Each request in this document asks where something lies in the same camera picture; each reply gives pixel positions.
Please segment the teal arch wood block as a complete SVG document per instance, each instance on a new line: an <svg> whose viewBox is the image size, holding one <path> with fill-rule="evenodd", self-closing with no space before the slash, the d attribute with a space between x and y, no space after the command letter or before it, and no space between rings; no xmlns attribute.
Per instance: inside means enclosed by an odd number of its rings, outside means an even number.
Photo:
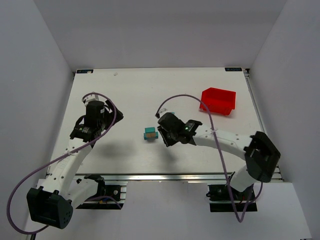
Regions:
<svg viewBox="0 0 320 240"><path fill-rule="evenodd" d="M155 140L155 139L159 138L159 133L157 131L156 132L145 132L143 134L143 138L146 141Z"/></svg>

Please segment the red plastic bin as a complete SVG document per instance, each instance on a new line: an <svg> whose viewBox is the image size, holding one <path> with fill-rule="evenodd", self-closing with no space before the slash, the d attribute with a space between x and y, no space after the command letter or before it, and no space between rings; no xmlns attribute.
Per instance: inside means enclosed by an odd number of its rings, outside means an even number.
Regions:
<svg viewBox="0 0 320 240"><path fill-rule="evenodd" d="M201 101L211 113L228 116L236 108L236 92L210 87L202 92Z"/></svg>

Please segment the teal rectangular wood block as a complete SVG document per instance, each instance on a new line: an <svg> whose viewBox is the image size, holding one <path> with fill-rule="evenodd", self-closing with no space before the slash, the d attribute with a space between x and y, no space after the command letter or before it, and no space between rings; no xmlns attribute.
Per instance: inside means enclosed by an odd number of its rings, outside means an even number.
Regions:
<svg viewBox="0 0 320 240"><path fill-rule="evenodd" d="M155 133L155 132L156 132L156 129L155 129L155 127L146 127L146 128L144 129L144 132L145 132L146 134Z"/></svg>

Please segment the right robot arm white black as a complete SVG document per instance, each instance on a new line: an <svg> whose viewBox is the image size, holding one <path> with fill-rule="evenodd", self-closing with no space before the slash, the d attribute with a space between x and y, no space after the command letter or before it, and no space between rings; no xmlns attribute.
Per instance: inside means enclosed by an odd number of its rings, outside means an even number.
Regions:
<svg viewBox="0 0 320 240"><path fill-rule="evenodd" d="M281 157L270 138L261 131L247 136L214 130L197 120L183 122L170 112L159 118L157 129L166 147L176 143L210 147L244 160L245 165L229 179L231 189L238 192L256 182L269 183Z"/></svg>

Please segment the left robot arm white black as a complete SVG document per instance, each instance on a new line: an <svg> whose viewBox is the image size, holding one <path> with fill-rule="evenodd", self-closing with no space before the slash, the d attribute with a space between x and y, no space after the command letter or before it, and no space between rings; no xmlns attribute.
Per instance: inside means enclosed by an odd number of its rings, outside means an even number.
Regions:
<svg viewBox="0 0 320 240"><path fill-rule="evenodd" d="M26 195L30 218L34 222L64 229L74 209L88 199L99 199L106 194L105 180L98 174L87 174L77 180L74 188L71 185L97 139L124 116L109 99L86 98L84 104L85 115L76 121L69 136L66 157L57 162L38 188L31 188Z"/></svg>

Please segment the left blue corner label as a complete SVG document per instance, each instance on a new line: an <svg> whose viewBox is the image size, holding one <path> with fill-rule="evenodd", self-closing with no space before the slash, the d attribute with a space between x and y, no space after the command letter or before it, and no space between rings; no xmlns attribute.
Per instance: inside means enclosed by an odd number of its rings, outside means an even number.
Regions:
<svg viewBox="0 0 320 240"><path fill-rule="evenodd" d="M93 69L78 69L76 74L92 74L93 72Z"/></svg>

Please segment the blue corner label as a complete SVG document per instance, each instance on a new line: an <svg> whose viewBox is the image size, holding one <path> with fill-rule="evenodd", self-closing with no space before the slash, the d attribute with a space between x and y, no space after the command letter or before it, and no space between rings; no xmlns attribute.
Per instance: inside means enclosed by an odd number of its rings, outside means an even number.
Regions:
<svg viewBox="0 0 320 240"><path fill-rule="evenodd" d="M92 74L93 72L93 69L78 69L76 74Z"/></svg>
<svg viewBox="0 0 320 240"><path fill-rule="evenodd" d="M225 67L224 70L226 72L242 72L242 68L241 67Z"/></svg>

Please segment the right blue corner label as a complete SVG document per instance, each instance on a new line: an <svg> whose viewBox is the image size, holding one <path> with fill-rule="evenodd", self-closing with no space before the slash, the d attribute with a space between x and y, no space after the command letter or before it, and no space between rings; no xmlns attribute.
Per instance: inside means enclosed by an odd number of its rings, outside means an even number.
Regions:
<svg viewBox="0 0 320 240"><path fill-rule="evenodd" d="M225 67L224 70L226 72L242 72L242 68L241 67Z"/></svg>

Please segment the aluminium table front rail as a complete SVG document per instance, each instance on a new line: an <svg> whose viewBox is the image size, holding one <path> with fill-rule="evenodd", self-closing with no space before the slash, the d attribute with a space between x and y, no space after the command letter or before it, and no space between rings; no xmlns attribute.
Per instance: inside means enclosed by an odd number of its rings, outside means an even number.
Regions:
<svg viewBox="0 0 320 240"><path fill-rule="evenodd" d="M107 181L224 181L222 173L203 174L103 174Z"/></svg>

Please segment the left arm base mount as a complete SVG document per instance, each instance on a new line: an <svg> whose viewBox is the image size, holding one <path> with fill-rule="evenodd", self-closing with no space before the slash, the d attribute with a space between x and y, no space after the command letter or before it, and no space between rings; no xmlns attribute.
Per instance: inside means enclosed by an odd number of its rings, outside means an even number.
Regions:
<svg viewBox="0 0 320 240"><path fill-rule="evenodd" d="M88 174L76 180L75 192L85 190L86 199L75 209L82 210L121 210L124 206L127 184L107 181L98 174Z"/></svg>

